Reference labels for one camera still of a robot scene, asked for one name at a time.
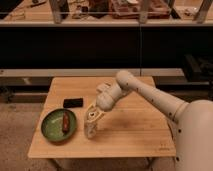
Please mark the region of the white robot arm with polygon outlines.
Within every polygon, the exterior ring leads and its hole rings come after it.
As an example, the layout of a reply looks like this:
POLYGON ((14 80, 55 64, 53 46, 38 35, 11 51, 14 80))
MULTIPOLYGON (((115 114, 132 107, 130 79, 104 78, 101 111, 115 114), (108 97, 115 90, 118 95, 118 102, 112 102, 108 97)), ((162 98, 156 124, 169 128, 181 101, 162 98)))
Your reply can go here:
POLYGON ((176 171, 213 171, 213 101, 184 101, 143 83, 127 70, 116 74, 114 84, 100 84, 97 91, 84 117, 88 139, 96 135, 98 121, 120 99, 136 92, 177 124, 176 171))

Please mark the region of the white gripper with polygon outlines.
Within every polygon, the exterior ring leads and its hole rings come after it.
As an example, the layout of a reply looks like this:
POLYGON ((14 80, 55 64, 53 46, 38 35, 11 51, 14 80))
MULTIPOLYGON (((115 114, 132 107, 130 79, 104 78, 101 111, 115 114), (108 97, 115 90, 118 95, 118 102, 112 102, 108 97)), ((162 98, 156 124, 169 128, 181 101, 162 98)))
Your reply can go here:
POLYGON ((84 116, 84 126, 87 126, 88 121, 96 121, 95 122, 95 130, 98 129, 98 124, 102 120, 105 112, 102 111, 99 107, 91 105, 86 111, 84 116))

